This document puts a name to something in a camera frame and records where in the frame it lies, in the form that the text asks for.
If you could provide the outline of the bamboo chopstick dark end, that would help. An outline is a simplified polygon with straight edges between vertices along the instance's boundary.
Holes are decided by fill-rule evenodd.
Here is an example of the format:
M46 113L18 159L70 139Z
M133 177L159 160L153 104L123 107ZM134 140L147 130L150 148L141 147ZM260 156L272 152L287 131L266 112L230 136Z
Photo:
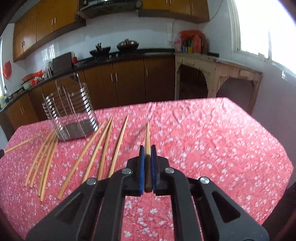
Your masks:
M144 169L144 191L146 193L152 192L152 168L151 168L151 145L150 145L150 131L149 122L147 122L145 132L145 169Z

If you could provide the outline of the lower kitchen cabinets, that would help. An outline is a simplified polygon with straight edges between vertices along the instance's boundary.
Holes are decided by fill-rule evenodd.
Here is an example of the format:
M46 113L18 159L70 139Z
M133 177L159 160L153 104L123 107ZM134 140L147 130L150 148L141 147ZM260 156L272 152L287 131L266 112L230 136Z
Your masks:
M104 109L175 98L175 55L146 53L93 61L78 68L88 86L93 108ZM24 91L1 110L1 128L10 139L20 126L47 119L42 103L60 83L68 91L79 86L68 74L40 82Z

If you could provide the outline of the kitchen cabinets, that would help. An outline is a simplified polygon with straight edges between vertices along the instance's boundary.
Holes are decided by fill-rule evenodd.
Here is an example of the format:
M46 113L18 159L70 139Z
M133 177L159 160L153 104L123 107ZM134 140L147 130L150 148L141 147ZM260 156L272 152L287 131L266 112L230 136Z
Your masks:
M93 108L104 109L175 98L175 55L146 53L93 61L78 68L88 86ZM60 83L68 91L79 86L68 74L40 82L24 91L1 110L1 128L10 139L20 126L47 119L42 103Z
M13 35L13 61L27 58L32 52L61 35L85 26L77 13L84 1L39 1L16 21ZM163 16L193 23L210 20L207 1L142 1L141 16Z

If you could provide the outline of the upper kitchen cabinets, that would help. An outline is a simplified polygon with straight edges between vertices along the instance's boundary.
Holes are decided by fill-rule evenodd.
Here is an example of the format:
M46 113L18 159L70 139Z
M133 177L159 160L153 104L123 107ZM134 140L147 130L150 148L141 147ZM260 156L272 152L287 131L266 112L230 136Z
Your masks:
M16 21L13 35L13 61L27 58L32 52L61 35L85 26L77 13L84 1L39 1ZM163 16L193 23L210 20L207 1L142 1L141 16Z

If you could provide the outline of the pink floral tablecloth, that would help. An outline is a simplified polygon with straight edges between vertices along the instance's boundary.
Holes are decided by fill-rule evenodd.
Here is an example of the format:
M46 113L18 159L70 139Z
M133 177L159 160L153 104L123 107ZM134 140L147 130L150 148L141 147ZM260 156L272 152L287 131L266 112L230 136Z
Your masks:
M259 122L227 98L156 102L96 112L100 123L113 117L104 163L107 178L117 141L128 121L116 161L116 170L138 155L149 122L151 144L159 156L190 178L209 177L258 223L264 223L283 196L293 172L284 147ZM60 200L57 195L72 166L89 141L86 138L60 142L55 150L40 201L40 174L33 188L25 180L34 158L50 132L50 122L19 127L7 147L33 136L42 136L10 151L1 159L1 209L21 236ZM67 197L82 182L96 144L80 161L63 194Z

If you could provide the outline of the cream wooden side table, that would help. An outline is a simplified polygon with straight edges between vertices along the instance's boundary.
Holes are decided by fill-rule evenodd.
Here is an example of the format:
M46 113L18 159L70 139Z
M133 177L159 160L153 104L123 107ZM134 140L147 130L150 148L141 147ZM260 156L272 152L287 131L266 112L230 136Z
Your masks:
M252 83L252 95L247 113L252 114L262 80L262 72L237 62L204 54L175 53L175 100L179 99L180 66L182 65L201 71L206 80L209 98L215 98L220 87L229 78L250 81Z

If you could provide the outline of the bowl with red bags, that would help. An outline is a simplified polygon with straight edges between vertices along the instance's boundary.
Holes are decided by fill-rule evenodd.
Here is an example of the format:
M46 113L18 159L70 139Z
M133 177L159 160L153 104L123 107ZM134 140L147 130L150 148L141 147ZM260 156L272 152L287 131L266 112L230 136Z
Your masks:
M24 90L28 90L30 87L35 86L37 83L47 78L48 74L43 70L28 74L22 79L22 87Z

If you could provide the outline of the dark cutting board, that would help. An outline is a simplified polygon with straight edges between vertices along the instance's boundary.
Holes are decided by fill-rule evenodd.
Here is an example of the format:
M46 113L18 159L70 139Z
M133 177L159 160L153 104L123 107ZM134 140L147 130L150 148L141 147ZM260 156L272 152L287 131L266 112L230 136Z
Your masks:
M53 74L59 74L64 71L68 71L74 68L72 62L72 53L68 52L60 55L52 60Z

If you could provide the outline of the red bottle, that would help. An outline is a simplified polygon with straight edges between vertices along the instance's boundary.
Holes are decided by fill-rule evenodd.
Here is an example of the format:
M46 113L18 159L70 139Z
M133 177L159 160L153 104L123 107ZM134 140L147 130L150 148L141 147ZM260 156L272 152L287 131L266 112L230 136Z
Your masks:
M78 62L77 57L76 57L76 55L73 53L73 54L72 54L72 63L73 63L73 65L76 65L77 62Z

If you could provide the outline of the black wok on stove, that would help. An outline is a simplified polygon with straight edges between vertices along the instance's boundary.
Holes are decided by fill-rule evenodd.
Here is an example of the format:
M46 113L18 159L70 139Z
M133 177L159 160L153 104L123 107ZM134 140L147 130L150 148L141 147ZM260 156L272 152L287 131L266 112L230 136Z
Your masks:
M109 55L109 52L111 50L111 47L102 47L101 43L98 43L95 46L95 50L90 51L89 53L91 54L91 56L95 57L95 58L106 58Z

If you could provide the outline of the red plastic bag hanging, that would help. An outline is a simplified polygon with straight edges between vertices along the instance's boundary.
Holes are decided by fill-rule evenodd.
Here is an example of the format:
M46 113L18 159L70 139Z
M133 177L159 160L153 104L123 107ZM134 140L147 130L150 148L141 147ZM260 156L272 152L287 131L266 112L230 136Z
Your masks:
M6 78L7 80L9 80L10 77L11 77L11 74L12 74L11 62L10 62L10 61L7 61L7 62L4 64L4 67L3 67L3 76L4 76L4 78Z

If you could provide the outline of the red bag of condiments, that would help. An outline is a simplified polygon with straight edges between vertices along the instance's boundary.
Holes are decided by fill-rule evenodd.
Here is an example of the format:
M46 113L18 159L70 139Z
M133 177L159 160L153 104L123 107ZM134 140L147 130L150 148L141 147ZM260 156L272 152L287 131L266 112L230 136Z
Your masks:
M186 54L208 54L209 43L200 30L184 30L174 42L175 51Z

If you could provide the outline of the range hood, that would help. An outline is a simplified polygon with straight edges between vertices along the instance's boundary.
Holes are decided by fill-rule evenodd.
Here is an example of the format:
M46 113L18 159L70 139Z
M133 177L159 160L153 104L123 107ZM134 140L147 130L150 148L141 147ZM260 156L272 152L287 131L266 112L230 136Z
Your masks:
M84 6L79 9L78 15L84 19L92 19L98 16L135 11L142 5L142 1L84 1Z

